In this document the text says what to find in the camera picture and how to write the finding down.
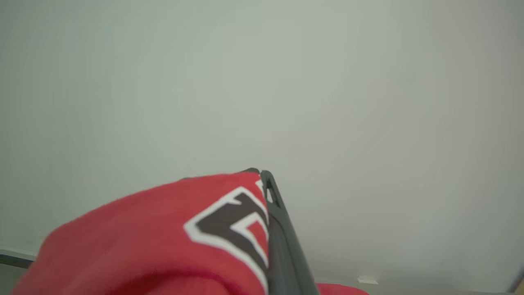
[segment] red cloth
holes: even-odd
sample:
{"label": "red cloth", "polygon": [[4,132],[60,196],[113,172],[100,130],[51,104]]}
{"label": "red cloth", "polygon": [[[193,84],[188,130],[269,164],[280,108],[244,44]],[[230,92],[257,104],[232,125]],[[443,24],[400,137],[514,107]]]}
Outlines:
{"label": "red cloth", "polygon": [[13,294],[264,295],[267,221],[256,173],[155,187],[53,231]]}
{"label": "red cloth", "polygon": [[321,295],[369,295],[368,293],[353,287],[337,284],[316,284]]}

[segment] white ceiling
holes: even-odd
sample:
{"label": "white ceiling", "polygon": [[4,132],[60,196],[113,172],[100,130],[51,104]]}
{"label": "white ceiling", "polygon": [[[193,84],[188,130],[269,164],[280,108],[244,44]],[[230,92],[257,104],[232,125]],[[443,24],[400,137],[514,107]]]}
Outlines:
{"label": "white ceiling", "polygon": [[186,176],[273,172],[319,281],[505,291],[519,1],[3,1],[0,244]]}

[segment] black plastic strip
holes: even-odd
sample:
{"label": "black plastic strip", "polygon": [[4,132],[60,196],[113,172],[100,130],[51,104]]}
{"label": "black plastic strip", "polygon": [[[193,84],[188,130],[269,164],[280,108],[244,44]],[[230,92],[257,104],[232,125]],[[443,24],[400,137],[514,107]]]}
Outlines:
{"label": "black plastic strip", "polygon": [[278,191],[275,178],[269,171],[262,171],[260,178],[264,185],[264,197],[267,200],[267,191],[269,191],[273,199],[273,204],[268,204],[269,214],[273,222],[278,222],[278,226],[269,225],[269,252],[272,254],[269,257],[269,294],[318,295],[319,292],[313,280],[313,275],[300,247],[282,196]]}
{"label": "black plastic strip", "polygon": [[29,268],[31,266],[31,263],[33,263],[32,260],[0,254],[0,264],[6,264],[21,268]]}

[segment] red fabric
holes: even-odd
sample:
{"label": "red fabric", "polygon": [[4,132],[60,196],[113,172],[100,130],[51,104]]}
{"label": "red fabric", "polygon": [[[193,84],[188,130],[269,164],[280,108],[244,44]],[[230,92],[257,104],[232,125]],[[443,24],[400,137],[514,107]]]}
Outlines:
{"label": "red fabric", "polygon": [[369,295],[368,293],[353,287],[336,284],[316,284],[321,295]]}
{"label": "red fabric", "polygon": [[[47,237],[13,294],[264,295],[246,263],[196,243],[184,230],[239,186],[265,208],[257,181],[256,173],[189,178],[93,210]],[[253,223],[247,229],[267,255],[266,227]],[[365,294],[325,284],[319,288],[323,295]]]}

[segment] white outline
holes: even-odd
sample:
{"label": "white outline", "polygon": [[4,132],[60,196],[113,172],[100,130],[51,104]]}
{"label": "white outline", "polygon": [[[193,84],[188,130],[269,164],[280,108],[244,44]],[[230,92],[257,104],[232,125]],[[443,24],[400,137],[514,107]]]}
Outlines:
{"label": "white outline", "polygon": [[[246,196],[248,196],[258,207],[260,207],[260,209],[266,215],[266,220],[269,222],[269,216],[267,214],[266,206],[264,206],[263,203],[251,191],[249,191],[248,189],[246,189],[243,186],[239,186],[236,189],[232,190],[231,192],[227,193],[225,196],[223,196],[220,199],[218,199],[215,203],[211,204],[211,206],[206,208],[204,211],[196,214],[193,218],[191,218],[189,221],[187,221],[184,224],[184,230],[185,230],[185,232],[188,234],[189,238],[193,242],[197,242],[197,243],[201,243],[201,244],[204,244],[204,245],[209,245],[209,246],[212,246],[212,247],[215,247],[215,248],[218,248],[218,249],[225,250],[229,254],[233,255],[236,259],[238,259],[238,260],[242,261],[243,263],[245,263],[248,266],[248,268],[250,268],[251,271],[253,271],[253,273],[255,274],[257,279],[260,281],[260,284],[262,285],[262,287],[264,289],[264,293],[267,294],[268,293],[268,286],[267,286],[267,278],[266,278],[266,275],[264,274],[264,270],[262,270],[258,266],[258,264],[253,260],[253,258],[249,254],[247,254],[246,252],[240,250],[238,247],[236,247],[230,241],[228,241],[228,240],[226,240],[226,239],[224,239],[224,238],[222,238],[220,236],[203,233],[197,227],[197,223],[200,220],[202,220],[206,216],[212,214],[217,209],[219,209],[220,207],[224,206],[224,204],[227,204],[227,203],[235,204],[235,205],[241,204],[240,201],[235,200],[234,198],[236,198],[238,195],[240,195],[242,193],[245,194]],[[253,244],[253,246],[255,247],[257,252],[260,253],[259,249],[257,249],[257,245],[258,245],[258,247],[261,250],[260,244],[255,239],[253,233],[251,233],[249,230],[247,230],[247,227],[245,228],[245,226],[247,224],[248,224],[247,226],[249,226],[249,225],[253,224],[254,222],[257,222],[256,219],[253,219],[253,217],[250,217],[251,215],[252,214],[250,214],[250,215],[242,218],[241,220],[237,221],[236,223],[231,225],[230,228],[232,230],[238,232],[239,234],[243,235],[245,238],[247,238],[249,241],[251,241],[251,243],[255,242]],[[268,231],[267,231],[266,224],[263,223],[263,222],[260,222],[260,225],[262,225],[262,228],[264,229],[264,232],[266,233],[266,239],[268,239]],[[267,266],[268,265],[268,262],[267,262],[268,258],[267,258],[267,256],[266,256],[264,251],[262,251],[262,253],[264,255],[261,255],[261,257],[262,257],[262,259],[264,260],[264,263]]]}
{"label": "white outline", "polygon": [[258,186],[258,188],[260,188],[260,192],[262,193],[262,198],[265,197],[265,194],[264,194],[264,184],[262,182],[262,180],[257,180],[255,182],[255,184]]}

